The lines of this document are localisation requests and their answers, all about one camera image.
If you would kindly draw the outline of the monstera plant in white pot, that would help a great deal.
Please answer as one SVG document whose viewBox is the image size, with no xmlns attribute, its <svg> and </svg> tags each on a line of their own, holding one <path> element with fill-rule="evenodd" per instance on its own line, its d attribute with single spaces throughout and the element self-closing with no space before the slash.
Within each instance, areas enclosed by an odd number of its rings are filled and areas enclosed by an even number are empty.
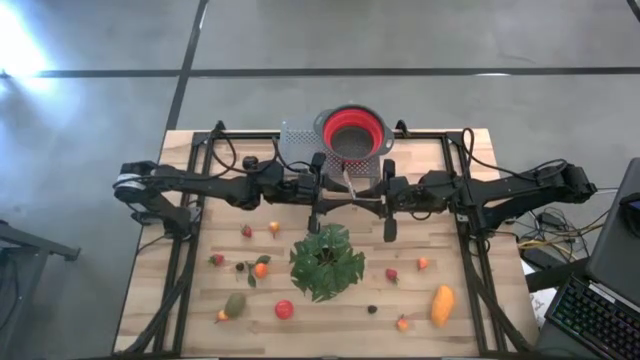
<svg viewBox="0 0 640 360">
<path fill-rule="evenodd" d="M 290 276 L 296 288 L 311 294 L 312 302 L 324 302 L 364 279 L 365 260 L 365 254 L 352 247 L 344 225 L 327 224 L 294 243 Z"/>
</svg>

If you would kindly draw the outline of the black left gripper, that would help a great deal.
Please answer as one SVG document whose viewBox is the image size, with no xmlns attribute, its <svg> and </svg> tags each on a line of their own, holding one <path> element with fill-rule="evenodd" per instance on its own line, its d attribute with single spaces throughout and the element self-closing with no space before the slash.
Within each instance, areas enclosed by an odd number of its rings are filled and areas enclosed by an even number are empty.
<svg viewBox="0 0 640 360">
<path fill-rule="evenodd" d="M 311 207 L 308 218 L 307 230 L 310 233 L 318 233 L 320 223 L 318 220 L 319 213 L 326 215 L 328 212 L 342 206 L 350 205 L 348 199 L 324 199 L 320 200 L 321 180 L 322 189 L 328 193 L 343 194 L 349 198 L 353 197 L 350 187 L 334 181 L 331 178 L 323 178 L 321 168 L 326 160 L 326 155 L 322 152 L 316 152 L 312 156 L 310 163 L 302 162 L 307 166 L 307 171 L 294 169 L 284 161 L 284 158 L 278 154 L 277 159 L 280 165 L 297 174 L 293 180 L 282 179 L 276 187 L 275 202 L 279 204 L 305 205 Z"/>
</svg>

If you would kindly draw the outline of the orange tangerine with green leaves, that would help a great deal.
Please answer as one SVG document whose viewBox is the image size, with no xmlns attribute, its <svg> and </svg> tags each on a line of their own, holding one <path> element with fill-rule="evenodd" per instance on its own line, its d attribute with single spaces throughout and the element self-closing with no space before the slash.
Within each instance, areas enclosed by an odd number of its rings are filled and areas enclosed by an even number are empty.
<svg viewBox="0 0 640 360">
<path fill-rule="evenodd" d="M 257 286 L 257 280 L 264 278 L 268 274 L 268 264 L 271 257 L 269 255 L 260 256 L 255 262 L 247 262 L 248 284 L 251 288 Z"/>
</svg>

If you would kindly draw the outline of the black aluminium table frame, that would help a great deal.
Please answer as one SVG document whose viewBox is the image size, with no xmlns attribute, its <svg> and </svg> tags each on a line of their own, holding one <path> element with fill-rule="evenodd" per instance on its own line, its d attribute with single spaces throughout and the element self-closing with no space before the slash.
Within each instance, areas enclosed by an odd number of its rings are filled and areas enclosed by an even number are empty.
<svg viewBox="0 0 640 360">
<path fill-rule="evenodd" d="M 470 166 L 474 137 L 469 128 L 460 131 L 426 131 L 407 129 L 399 121 L 394 129 L 395 141 L 406 139 L 437 140 L 443 152 L 443 161 L 447 171 L 456 176 L 470 176 Z M 260 162 L 277 159 L 281 132 L 238 132 L 229 131 L 224 123 L 218 122 L 208 133 L 196 132 L 192 137 L 188 168 L 184 171 L 205 175 L 219 175 L 233 178 L 243 170 L 242 160 L 246 156 L 255 156 Z M 296 173 L 285 169 L 285 178 L 293 179 Z M 177 207 L 201 206 L 206 199 L 182 192 L 168 191 L 163 196 Z M 343 194 L 320 192 L 320 200 L 353 199 Z M 144 208 L 138 204 L 129 206 L 133 215 Z M 150 219 L 143 226 L 149 225 Z M 467 293 L 469 295 L 472 323 L 479 355 L 482 358 L 510 356 L 507 347 L 514 346 L 514 355 L 528 355 L 533 349 L 523 335 L 514 327 L 497 303 L 494 282 L 489 272 L 488 252 L 484 243 L 487 238 L 469 238 L 463 235 L 463 224 L 455 220 L 457 236 L 461 247 Z M 188 304 L 187 300 L 195 271 L 196 245 L 202 224 L 202 215 L 198 222 L 192 223 L 190 237 L 180 239 L 166 234 L 173 241 L 169 257 L 168 274 L 159 309 L 149 324 L 126 349 L 115 351 L 107 360 L 167 360 L 181 358 Z"/>
</svg>

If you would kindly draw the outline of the black round device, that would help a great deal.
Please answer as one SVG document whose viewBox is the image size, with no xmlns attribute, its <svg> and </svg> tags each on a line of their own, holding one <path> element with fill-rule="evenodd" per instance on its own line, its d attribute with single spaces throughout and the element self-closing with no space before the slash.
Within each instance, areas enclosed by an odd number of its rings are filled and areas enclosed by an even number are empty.
<svg viewBox="0 0 640 360">
<path fill-rule="evenodd" d="M 640 239 L 640 192 L 623 197 L 619 201 L 619 209 L 627 230 Z"/>
</svg>

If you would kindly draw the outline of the computer monitor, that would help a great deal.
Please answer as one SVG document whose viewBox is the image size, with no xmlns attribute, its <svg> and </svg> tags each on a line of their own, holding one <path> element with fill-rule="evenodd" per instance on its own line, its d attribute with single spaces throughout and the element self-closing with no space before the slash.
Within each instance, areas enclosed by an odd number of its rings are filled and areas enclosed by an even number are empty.
<svg viewBox="0 0 640 360">
<path fill-rule="evenodd" d="M 627 230 L 619 209 L 619 201 L 635 192 L 640 192 L 640 157 L 626 169 L 586 269 L 596 282 L 640 307 L 640 239 Z"/>
</svg>

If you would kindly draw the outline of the white paper sheet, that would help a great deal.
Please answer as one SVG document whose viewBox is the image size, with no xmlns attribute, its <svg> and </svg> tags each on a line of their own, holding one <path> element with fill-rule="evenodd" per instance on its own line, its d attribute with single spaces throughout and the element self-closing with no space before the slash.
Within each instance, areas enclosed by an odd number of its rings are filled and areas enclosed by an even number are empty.
<svg viewBox="0 0 640 360">
<path fill-rule="evenodd" d="M 534 311 L 534 317 L 539 328 L 545 323 L 545 314 L 553 301 L 557 290 L 555 288 L 548 288 L 538 290 L 536 292 L 530 292 L 530 302 Z"/>
</svg>

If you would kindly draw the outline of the dark computer desk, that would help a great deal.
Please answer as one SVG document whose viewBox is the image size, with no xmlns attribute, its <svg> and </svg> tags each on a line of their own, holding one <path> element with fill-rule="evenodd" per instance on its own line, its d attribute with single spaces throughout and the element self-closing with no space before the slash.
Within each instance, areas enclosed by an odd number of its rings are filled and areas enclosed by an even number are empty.
<svg viewBox="0 0 640 360">
<path fill-rule="evenodd" d="M 593 282 L 600 289 L 606 290 L 616 299 L 624 300 L 628 305 L 634 305 L 622 296 L 606 288 L 604 285 L 596 282 L 586 272 L 586 264 L 587 261 L 582 259 L 575 263 L 565 264 L 556 268 L 530 274 L 526 277 L 529 290 L 535 292 L 538 290 L 555 288 L 558 292 L 570 276 L 576 276 Z M 535 345 L 535 351 L 540 355 L 561 360 L 610 360 L 593 353 L 584 345 L 581 345 L 579 342 L 569 337 L 559 328 L 556 328 L 546 319 L 541 328 L 541 338 Z"/>
</svg>

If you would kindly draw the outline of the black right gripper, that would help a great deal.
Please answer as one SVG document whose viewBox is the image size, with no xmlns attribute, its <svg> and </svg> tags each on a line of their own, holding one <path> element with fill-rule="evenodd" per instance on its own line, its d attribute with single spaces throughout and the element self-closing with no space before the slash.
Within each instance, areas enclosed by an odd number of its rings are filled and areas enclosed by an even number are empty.
<svg viewBox="0 0 640 360">
<path fill-rule="evenodd" d="M 383 181 L 366 190 L 356 193 L 357 198 L 379 198 L 381 201 L 356 201 L 356 205 L 373 214 L 384 214 L 383 240 L 385 243 L 394 242 L 397 238 L 396 212 L 407 212 L 414 220 L 429 219 L 433 210 L 425 208 L 426 187 L 420 184 L 411 185 L 406 177 L 396 176 L 396 165 L 391 159 L 383 161 Z"/>
</svg>

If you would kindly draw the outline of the orange mango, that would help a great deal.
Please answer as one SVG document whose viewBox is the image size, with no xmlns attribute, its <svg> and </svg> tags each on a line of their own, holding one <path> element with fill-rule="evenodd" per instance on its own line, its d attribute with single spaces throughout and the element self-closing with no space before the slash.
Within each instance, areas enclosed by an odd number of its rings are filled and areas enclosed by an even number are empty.
<svg viewBox="0 0 640 360">
<path fill-rule="evenodd" d="M 455 305 L 453 290 L 447 285 L 441 285 L 436 290 L 431 308 L 431 321 L 437 327 L 443 327 Z"/>
</svg>

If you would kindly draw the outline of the grey perforated metal rack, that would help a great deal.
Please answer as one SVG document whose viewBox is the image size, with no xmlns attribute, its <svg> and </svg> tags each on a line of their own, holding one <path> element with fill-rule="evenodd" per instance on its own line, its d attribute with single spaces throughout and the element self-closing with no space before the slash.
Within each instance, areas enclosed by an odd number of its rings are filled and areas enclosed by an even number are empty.
<svg viewBox="0 0 640 360">
<path fill-rule="evenodd" d="M 302 169 L 303 162 L 310 164 L 315 153 L 326 155 L 322 173 L 334 178 L 341 178 L 346 170 L 351 178 L 380 178 L 380 162 L 378 158 L 364 161 L 347 162 L 341 160 L 325 148 L 320 137 L 312 130 L 281 131 L 279 151 L 284 161 L 294 169 Z"/>
</svg>

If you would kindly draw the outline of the red collapsible colander grey rim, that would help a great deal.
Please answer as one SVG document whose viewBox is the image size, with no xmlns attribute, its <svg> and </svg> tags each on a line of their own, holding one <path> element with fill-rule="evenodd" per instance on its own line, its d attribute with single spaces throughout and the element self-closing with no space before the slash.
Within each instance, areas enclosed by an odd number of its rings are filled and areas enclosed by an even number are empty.
<svg viewBox="0 0 640 360">
<path fill-rule="evenodd" d="M 374 110 L 348 104 L 322 111 L 313 129 L 324 147 L 343 161 L 364 161 L 389 153 L 395 135 Z"/>
</svg>

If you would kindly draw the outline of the black backlit keyboard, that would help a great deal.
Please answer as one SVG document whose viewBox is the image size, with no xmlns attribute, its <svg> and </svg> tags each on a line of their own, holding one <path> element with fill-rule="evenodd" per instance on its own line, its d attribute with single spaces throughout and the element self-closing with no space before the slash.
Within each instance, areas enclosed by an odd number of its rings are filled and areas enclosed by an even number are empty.
<svg viewBox="0 0 640 360">
<path fill-rule="evenodd" d="M 610 360 L 640 360 L 640 308 L 591 281 L 570 276 L 545 319 L 593 353 Z"/>
</svg>

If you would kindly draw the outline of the green kiwi fruit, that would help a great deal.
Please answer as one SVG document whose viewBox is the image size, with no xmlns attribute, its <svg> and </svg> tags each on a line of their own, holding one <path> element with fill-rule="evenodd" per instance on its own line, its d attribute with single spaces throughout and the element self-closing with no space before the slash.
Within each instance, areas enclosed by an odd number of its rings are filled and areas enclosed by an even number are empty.
<svg viewBox="0 0 640 360">
<path fill-rule="evenodd" d="M 246 295 L 244 293 L 233 293 L 225 303 L 224 313 L 229 319 L 238 318 L 246 307 Z"/>
</svg>

